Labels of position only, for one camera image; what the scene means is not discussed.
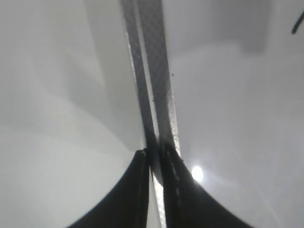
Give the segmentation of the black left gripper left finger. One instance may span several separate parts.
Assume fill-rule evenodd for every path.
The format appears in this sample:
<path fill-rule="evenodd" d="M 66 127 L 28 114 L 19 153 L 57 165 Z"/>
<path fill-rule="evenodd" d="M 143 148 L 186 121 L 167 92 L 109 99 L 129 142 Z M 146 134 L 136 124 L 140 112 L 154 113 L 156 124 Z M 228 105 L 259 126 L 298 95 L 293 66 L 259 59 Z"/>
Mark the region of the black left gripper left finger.
<path fill-rule="evenodd" d="M 112 190 L 71 228 L 145 228 L 149 205 L 148 151 L 138 150 Z"/>

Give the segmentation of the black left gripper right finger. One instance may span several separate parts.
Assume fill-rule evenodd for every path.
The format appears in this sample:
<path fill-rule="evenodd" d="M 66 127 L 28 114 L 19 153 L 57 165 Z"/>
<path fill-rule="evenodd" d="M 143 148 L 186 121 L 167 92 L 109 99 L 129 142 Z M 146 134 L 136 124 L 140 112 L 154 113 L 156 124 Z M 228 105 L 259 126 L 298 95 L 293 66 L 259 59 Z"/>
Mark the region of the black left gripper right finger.
<path fill-rule="evenodd" d="M 160 147 L 160 165 L 168 228 L 249 228 L 213 199 L 192 177 L 170 144 Z"/>

